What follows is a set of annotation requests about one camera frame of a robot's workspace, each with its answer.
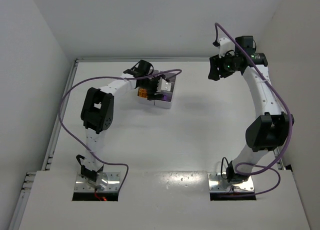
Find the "gray wall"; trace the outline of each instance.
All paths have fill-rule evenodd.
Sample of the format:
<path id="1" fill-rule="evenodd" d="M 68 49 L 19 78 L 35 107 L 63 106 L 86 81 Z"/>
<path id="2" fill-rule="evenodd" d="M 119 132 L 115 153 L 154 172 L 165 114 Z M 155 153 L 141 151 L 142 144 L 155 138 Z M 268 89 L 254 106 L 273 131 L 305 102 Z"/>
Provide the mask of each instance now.
<path id="1" fill-rule="evenodd" d="M 282 0 L 34 0 L 70 59 L 208 57 L 214 22 L 257 42 Z"/>
<path id="2" fill-rule="evenodd" d="M 260 51 L 295 118 L 285 156 L 312 229 L 320 229 L 320 0 L 284 0 L 268 25 Z"/>
<path id="3" fill-rule="evenodd" d="M 33 0 L 0 0 L 0 229 L 41 168 L 70 63 Z"/>

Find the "shiny metal surface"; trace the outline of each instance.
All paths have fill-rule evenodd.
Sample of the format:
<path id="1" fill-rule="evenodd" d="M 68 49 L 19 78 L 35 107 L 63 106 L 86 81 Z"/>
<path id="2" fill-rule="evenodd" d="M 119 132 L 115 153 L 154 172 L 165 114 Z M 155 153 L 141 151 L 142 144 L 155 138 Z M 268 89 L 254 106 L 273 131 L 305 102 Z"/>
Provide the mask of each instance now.
<path id="1" fill-rule="evenodd" d="M 120 185 L 119 172 L 102 172 L 99 174 L 96 182 L 90 182 L 83 177 L 80 173 L 76 175 L 74 184 L 74 192 L 77 193 L 90 193 L 94 192 L 97 188 L 98 192 L 114 193 L 118 192 Z"/>
<path id="2" fill-rule="evenodd" d="M 242 183 L 232 183 L 223 179 L 220 172 L 208 172 L 208 181 L 210 193 L 254 193 L 255 191 L 251 176 Z"/>

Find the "robotic arm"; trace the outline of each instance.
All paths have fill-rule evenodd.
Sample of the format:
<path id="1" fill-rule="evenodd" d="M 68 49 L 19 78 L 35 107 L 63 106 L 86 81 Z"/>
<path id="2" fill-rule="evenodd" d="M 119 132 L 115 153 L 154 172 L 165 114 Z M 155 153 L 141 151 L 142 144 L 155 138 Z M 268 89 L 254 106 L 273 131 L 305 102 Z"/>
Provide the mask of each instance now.
<path id="1" fill-rule="evenodd" d="M 161 99 L 164 96 L 163 93 L 170 92 L 172 85 L 169 81 L 166 81 L 165 75 L 159 75 L 151 79 L 141 79 L 150 74 L 151 68 L 153 71 L 151 63 L 140 60 L 131 69 L 123 72 L 120 77 L 121 80 L 115 80 L 99 89 L 92 87 L 88 90 L 81 112 L 81 119 L 85 126 L 86 145 L 92 153 L 99 155 L 104 148 L 105 135 L 113 121 L 115 98 L 137 87 L 146 89 L 148 100 Z M 132 77 L 137 78 L 137 80 L 124 79 Z M 103 163 L 94 158 L 89 151 L 85 151 L 84 156 L 78 155 L 76 158 L 81 165 L 81 175 L 96 182 L 98 173 L 103 170 Z"/>
<path id="2" fill-rule="evenodd" d="M 256 53 L 256 48 L 253 48 L 253 37 L 242 36 L 235 40 L 251 56 L 258 69 L 271 83 L 266 56 L 263 53 Z M 221 38 L 219 44 L 215 43 L 215 46 L 219 46 L 219 54 L 210 58 L 208 78 L 217 81 L 240 71 L 249 86 L 255 107 L 256 120 L 246 130 L 246 145 L 226 169 L 228 182 L 242 182 L 248 179 L 253 166 L 239 166 L 238 171 L 247 172 L 248 175 L 237 174 L 235 166 L 242 162 L 256 165 L 269 151 L 282 146 L 288 136 L 289 118 L 273 92 L 249 65 L 245 56 L 238 49 L 233 50 L 233 43 L 229 39 Z"/>

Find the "purple cable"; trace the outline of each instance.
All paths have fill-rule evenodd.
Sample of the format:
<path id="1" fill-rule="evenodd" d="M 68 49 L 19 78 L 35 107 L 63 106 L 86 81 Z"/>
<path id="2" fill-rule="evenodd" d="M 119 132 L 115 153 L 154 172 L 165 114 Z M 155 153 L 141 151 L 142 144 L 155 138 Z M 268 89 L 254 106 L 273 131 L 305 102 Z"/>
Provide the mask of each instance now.
<path id="1" fill-rule="evenodd" d="M 125 163 L 110 163 L 110 162 L 106 162 L 106 161 L 103 161 L 101 160 L 100 158 L 98 158 L 92 151 L 91 149 L 83 142 L 81 141 L 78 137 L 76 137 L 72 132 L 70 132 L 66 126 L 64 125 L 63 121 L 62 121 L 62 118 L 61 118 L 61 108 L 62 108 L 62 105 L 66 99 L 66 97 L 70 94 L 70 92 L 77 86 L 83 84 L 84 82 L 87 82 L 87 81 L 93 81 L 93 80 L 97 80 L 97 79 L 115 79 L 115 80 L 143 80 L 143 79 L 146 79 L 146 78 L 150 78 L 150 77 L 154 77 L 154 76 L 158 76 L 158 75 L 162 75 L 164 73 L 170 73 L 170 72 L 177 72 L 176 74 L 174 74 L 173 76 L 171 77 L 174 77 L 174 76 L 177 76 L 179 75 L 182 70 L 180 69 L 175 69 L 175 70 L 167 70 L 167 71 L 162 71 L 162 72 L 158 72 L 158 73 L 155 73 L 155 74 L 150 74 L 150 75 L 147 75 L 147 76 L 142 76 L 142 77 L 137 77 L 137 78 L 122 78 L 122 77 L 114 77 L 114 76 L 98 76 L 98 77 L 92 77 L 92 78 L 88 78 L 88 79 L 85 79 L 83 81 L 80 81 L 78 83 L 76 83 L 74 86 L 72 86 L 62 97 L 61 101 L 60 101 L 60 105 L 59 105 L 59 111 L 58 111 L 58 118 L 59 118 L 59 122 L 62 126 L 62 128 L 70 135 L 72 136 L 77 142 L 79 142 L 82 146 L 85 147 L 85 149 L 87 149 L 90 154 L 99 162 L 105 164 L 105 165 L 110 165 L 110 166 L 125 166 L 126 167 L 126 172 L 125 172 L 125 175 L 124 175 L 124 178 L 123 178 L 123 181 L 119 187 L 119 192 L 122 188 L 122 185 L 124 184 L 126 178 L 127 178 L 127 175 L 128 175 L 128 172 L 129 172 L 129 166 Z"/>
<path id="2" fill-rule="evenodd" d="M 235 44 L 235 46 L 244 54 L 244 56 L 247 58 L 247 60 L 249 61 L 249 63 L 254 67 L 254 69 L 257 71 L 257 73 L 259 74 L 260 78 L 264 80 L 264 82 L 266 83 L 266 85 L 272 90 L 272 92 L 275 94 L 275 96 L 280 100 L 280 102 L 282 103 L 288 118 L 289 118 L 289 130 L 288 130 L 288 137 L 285 141 L 285 144 L 283 146 L 282 151 L 280 152 L 280 154 L 278 155 L 278 157 L 276 157 L 268 166 L 260 166 L 260 165 L 256 165 L 256 167 L 260 167 L 263 168 L 262 170 L 259 171 L 255 171 L 255 172 L 242 172 L 242 171 L 238 171 L 238 167 L 241 165 L 250 165 L 252 166 L 253 164 L 251 163 L 247 163 L 247 162 L 240 162 L 238 163 L 235 167 L 234 170 L 236 173 L 240 174 L 240 175 L 247 175 L 247 176 L 251 176 L 251 175 L 258 175 L 261 174 L 267 170 L 272 170 L 274 171 L 277 175 L 278 175 L 278 182 L 277 184 L 265 191 L 261 191 L 261 192 L 257 192 L 257 193 L 251 193 L 251 194 L 246 194 L 245 196 L 255 196 L 255 195 L 259 195 L 259 194 L 263 194 L 263 193 L 267 193 L 269 191 L 274 190 L 276 187 L 279 186 L 280 181 L 281 181 L 281 176 L 280 174 L 273 168 L 271 168 L 273 165 L 275 165 L 280 159 L 281 157 L 283 157 L 284 153 L 286 152 L 288 145 L 290 143 L 291 140 L 291 136 L 292 136 L 292 126 L 293 126 L 293 120 L 292 120 L 292 116 L 291 116 L 291 112 L 289 110 L 289 107 L 287 106 L 287 104 L 285 103 L 285 101 L 283 100 L 283 98 L 280 96 L 280 94 L 275 90 L 275 88 L 267 81 L 267 79 L 263 76 L 263 74 L 260 72 L 260 70 L 258 69 L 258 67 L 255 65 L 255 63 L 253 62 L 253 60 L 251 59 L 251 57 L 245 52 L 245 50 L 235 41 L 234 38 L 232 38 L 232 36 L 219 24 L 219 23 L 215 23 L 214 24 L 215 27 L 215 33 L 216 33 L 216 38 L 215 40 L 218 40 L 218 27 L 225 33 L 226 36 L 229 37 L 229 39 Z M 236 195 L 236 196 L 224 196 L 224 197 L 243 197 L 243 195 Z"/>

